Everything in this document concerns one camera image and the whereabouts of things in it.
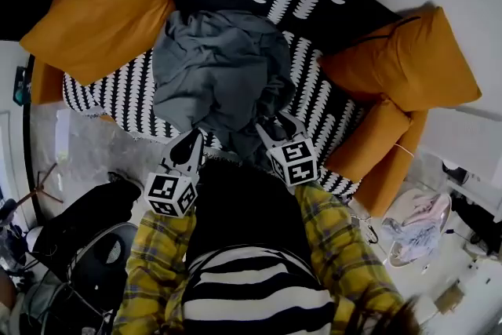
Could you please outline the large orange cushion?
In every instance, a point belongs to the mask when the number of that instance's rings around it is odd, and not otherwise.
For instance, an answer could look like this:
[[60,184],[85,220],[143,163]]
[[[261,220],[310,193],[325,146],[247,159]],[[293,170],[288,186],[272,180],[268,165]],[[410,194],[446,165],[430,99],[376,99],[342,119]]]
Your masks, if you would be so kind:
[[173,0],[61,0],[20,44],[87,86],[151,49]]
[[386,97],[404,112],[456,107],[482,95],[441,7],[424,7],[318,63],[355,100]]

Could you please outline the blue checked clothes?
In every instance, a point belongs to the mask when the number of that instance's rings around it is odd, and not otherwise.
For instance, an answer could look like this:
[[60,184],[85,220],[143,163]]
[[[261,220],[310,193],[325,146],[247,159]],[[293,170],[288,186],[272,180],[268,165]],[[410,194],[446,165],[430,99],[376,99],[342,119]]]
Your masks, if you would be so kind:
[[384,218],[382,234],[398,245],[394,255],[410,262],[432,252],[441,238],[440,220],[417,220],[403,224],[391,217]]

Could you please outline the person's right forearm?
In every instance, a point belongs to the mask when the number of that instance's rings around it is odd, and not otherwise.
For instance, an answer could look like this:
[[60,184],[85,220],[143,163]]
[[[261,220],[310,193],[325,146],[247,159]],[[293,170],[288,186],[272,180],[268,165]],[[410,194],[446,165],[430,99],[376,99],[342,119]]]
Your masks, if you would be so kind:
[[334,302],[330,335],[404,335],[408,305],[351,222],[351,212],[316,183],[296,187],[311,266]]

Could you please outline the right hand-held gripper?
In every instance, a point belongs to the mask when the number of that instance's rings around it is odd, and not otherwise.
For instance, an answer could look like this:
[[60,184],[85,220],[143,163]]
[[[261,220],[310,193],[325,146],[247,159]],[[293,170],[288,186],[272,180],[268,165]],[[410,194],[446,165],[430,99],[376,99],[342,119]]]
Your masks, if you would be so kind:
[[294,187],[318,179],[318,159],[311,138],[302,121],[280,111],[277,119],[292,140],[273,140],[260,123],[255,125],[267,149],[271,170],[287,187]]

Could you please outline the teal box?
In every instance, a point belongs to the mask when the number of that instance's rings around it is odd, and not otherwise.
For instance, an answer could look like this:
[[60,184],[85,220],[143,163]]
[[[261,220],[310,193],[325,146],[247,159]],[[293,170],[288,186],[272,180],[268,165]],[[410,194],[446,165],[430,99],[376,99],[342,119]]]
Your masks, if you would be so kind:
[[13,102],[20,107],[31,102],[31,67],[16,68],[16,75],[13,85]]

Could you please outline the small orange cushion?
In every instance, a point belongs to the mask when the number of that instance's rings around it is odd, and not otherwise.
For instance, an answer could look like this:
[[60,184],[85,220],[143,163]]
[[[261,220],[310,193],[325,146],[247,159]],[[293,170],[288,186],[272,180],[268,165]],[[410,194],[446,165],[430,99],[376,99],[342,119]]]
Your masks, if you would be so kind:
[[374,104],[356,130],[327,158],[324,167],[359,182],[408,131],[413,120],[389,99]]

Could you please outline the person's striped shirt torso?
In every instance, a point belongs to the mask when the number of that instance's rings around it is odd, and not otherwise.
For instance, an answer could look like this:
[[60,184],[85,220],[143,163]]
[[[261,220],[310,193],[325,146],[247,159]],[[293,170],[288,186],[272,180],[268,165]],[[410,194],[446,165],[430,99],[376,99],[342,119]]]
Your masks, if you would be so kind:
[[182,298],[186,335],[329,335],[334,300],[310,264],[260,246],[195,259]]

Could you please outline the black waste bin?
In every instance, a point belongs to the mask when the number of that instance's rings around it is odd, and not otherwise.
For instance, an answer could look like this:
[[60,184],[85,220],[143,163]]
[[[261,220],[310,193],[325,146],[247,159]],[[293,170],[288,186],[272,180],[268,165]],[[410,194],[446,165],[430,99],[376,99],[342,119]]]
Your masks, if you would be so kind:
[[476,234],[479,240],[492,249],[499,245],[500,234],[493,222],[493,216],[475,203],[468,203],[464,195],[452,192],[452,210]]

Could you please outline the person's left forearm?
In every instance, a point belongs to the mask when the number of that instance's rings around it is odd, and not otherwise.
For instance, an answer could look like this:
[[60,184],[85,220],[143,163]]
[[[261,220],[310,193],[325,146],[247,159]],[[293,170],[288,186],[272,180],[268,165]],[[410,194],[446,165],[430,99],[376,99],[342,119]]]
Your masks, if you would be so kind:
[[127,279],[112,335],[185,334],[184,255],[195,224],[192,210],[183,218],[144,214],[126,263]]

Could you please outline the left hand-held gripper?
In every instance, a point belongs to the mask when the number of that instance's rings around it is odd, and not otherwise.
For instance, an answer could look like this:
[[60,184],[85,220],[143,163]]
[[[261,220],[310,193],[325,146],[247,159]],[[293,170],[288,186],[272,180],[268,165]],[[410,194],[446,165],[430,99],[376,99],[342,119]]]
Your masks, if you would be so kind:
[[[162,163],[149,173],[144,197],[158,215],[185,217],[198,197],[198,168],[204,136],[199,129],[181,133],[162,152]],[[186,169],[173,169],[188,162]]]

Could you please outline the grey garment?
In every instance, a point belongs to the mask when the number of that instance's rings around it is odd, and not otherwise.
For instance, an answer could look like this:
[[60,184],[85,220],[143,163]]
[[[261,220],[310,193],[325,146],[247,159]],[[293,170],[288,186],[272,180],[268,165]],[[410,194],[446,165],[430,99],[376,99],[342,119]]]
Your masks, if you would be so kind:
[[180,132],[213,134],[260,164],[256,124],[294,98],[289,44],[267,18],[241,10],[169,15],[152,50],[153,112]]

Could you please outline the black office chair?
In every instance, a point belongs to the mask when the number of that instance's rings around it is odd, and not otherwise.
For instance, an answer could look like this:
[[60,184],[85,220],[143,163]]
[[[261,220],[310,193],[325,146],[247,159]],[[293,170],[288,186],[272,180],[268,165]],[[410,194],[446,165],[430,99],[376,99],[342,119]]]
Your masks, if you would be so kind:
[[21,318],[33,335],[111,335],[137,226],[116,224],[74,253],[61,275],[48,270],[27,293]]

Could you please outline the person's black trousers legs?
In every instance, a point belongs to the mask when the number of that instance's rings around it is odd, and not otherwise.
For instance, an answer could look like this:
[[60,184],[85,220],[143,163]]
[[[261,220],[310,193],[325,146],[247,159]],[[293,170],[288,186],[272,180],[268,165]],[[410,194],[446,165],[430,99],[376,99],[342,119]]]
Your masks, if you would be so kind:
[[277,177],[221,158],[208,158],[199,176],[187,263],[231,246],[284,250],[311,263],[299,203]]

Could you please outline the orange sofa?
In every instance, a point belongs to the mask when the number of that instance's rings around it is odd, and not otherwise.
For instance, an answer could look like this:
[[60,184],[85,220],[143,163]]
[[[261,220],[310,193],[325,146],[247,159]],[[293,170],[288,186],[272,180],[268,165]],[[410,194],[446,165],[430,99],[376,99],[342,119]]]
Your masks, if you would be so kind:
[[[35,58],[31,102],[51,104],[64,99],[64,73]],[[427,121],[426,111],[411,113],[413,124],[387,155],[363,178],[355,198],[371,215],[382,217],[391,206],[408,173]]]

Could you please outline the wooden easel stand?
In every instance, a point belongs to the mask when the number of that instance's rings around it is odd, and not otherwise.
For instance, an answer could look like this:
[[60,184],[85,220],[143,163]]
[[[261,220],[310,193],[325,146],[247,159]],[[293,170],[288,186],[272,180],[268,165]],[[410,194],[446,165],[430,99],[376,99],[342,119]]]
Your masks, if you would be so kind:
[[30,191],[27,195],[25,195],[23,198],[21,198],[17,203],[16,203],[16,207],[17,208],[20,208],[27,200],[29,199],[33,199],[36,195],[44,195],[50,199],[52,199],[53,201],[55,202],[58,202],[60,204],[63,204],[64,201],[59,199],[59,198],[56,198],[54,197],[53,195],[49,194],[46,190],[45,190],[45,183],[47,181],[47,179],[49,178],[50,174],[54,171],[54,169],[57,167],[57,163],[53,163],[49,170],[45,173],[45,175],[43,176],[43,178],[40,178],[40,174],[41,172],[38,172],[38,175],[37,175],[37,181],[36,181],[36,185],[35,185],[35,189]]

